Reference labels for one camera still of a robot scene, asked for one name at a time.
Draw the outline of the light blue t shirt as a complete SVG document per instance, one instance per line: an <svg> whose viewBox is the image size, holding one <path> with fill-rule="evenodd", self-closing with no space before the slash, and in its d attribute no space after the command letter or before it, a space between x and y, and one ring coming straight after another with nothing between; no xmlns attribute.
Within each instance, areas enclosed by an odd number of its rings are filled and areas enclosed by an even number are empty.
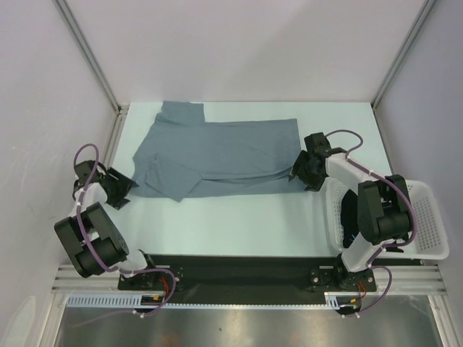
<svg viewBox="0 0 463 347"><path fill-rule="evenodd" d="M165 101L133 156L145 198L301 192L289 175L301 152L296 119L207 122L202 103Z"/></svg>

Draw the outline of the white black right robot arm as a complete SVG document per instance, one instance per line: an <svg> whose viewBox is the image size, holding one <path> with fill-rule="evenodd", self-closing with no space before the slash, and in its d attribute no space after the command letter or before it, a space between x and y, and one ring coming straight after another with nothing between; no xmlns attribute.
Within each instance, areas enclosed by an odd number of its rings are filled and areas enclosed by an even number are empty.
<svg viewBox="0 0 463 347"><path fill-rule="evenodd" d="M367 276L373 261L388 248L404 247L417 234L417 218L407 183L400 175L382 176L355 161L351 150L332 147L322 132L306 136L290 171L309 192L321 190L327 178L347 187L341 224L354 241L336 257L327 286L348 291Z"/></svg>

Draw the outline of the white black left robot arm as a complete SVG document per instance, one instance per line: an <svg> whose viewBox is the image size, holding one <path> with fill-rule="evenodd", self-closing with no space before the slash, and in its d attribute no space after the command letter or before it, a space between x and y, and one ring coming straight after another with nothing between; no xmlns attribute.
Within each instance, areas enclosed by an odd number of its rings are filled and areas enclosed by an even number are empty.
<svg viewBox="0 0 463 347"><path fill-rule="evenodd" d="M138 184L114 168L95 160L74 164L76 179L72 212L54 225L61 245L83 278L118 271L132 277L143 288L155 287L160 272L144 251L131 259L122 233L105 211L106 205L122 209L129 192Z"/></svg>

